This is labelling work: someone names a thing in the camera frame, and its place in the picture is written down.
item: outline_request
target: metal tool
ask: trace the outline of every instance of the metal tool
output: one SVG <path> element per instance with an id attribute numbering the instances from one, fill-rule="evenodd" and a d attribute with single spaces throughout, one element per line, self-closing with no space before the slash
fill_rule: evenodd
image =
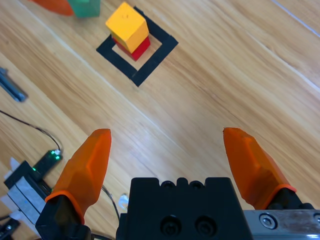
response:
<path id="1" fill-rule="evenodd" d="M 0 67 L 0 86 L 17 102 L 24 102 L 27 94 L 8 76 L 8 70 Z"/>

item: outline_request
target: red block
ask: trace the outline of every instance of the red block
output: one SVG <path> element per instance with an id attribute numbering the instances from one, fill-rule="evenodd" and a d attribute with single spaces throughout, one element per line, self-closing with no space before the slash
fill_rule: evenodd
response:
<path id="1" fill-rule="evenodd" d="M 147 36 L 146 39 L 143 40 L 143 42 L 137 47 L 137 49 L 133 53 L 130 53 L 127 49 L 125 49 L 124 46 L 122 46 L 119 42 L 117 42 L 117 40 L 115 40 L 114 38 L 112 39 L 122 51 L 124 51 L 128 56 L 130 56 L 135 61 L 137 61 L 150 46 L 150 39 Z"/>

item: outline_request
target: wood grain surface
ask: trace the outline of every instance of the wood grain surface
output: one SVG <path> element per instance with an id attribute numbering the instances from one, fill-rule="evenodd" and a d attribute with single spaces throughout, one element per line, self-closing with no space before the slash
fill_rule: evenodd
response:
<path id="1" fill-rule="evenodd" d="M 27 0 L 0 1 L 0 66 L 29 95 L 17 103 L 1 88 L 0 109 L 63 143 L 66 160 L 46 182 L 54 186 L 66 161 L 99 128 L 112 132 L 104 185 L 116 202 L 134 177 L 232 178 L 222 131 L 239 127 L 275 159 L 301 200 L 319 208 L 320 5 L 129 0 L 179 42 L 137 88 L 96 52 L 109 35 L 105 21 L 121 2 L 102 0 L 100 17 L 77 19 Z M 150 53 L 158 46 L 154 40 Z M 0 115 L 2 180 L 10 157 L 32 165 L 54 148 L 45 135 Z M 0 212 L 9 210 L 0 203 Z M 85 222 L 115 236 L 118 220 L 103 192 Z M 14 237 L 34 235 L 23 226 Z"/>

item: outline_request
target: green block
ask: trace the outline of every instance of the green block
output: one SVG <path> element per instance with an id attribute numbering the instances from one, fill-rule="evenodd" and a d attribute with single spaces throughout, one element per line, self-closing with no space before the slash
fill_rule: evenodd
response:
<path id="1" fill-rule="evenodd" d="M 98 17 L 101 0 L 68 0 L 78 18 Z"/>

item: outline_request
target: stacked blocks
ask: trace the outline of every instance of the stacked blocks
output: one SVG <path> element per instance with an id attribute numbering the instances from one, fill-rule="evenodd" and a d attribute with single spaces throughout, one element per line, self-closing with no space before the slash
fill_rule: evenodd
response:
<path id="1" fill-rule="evenodd" d="M 118 47 L 135 61 L 150 46 L 145 18 L 126 2 L 119 6 L 105 25 Z"/>

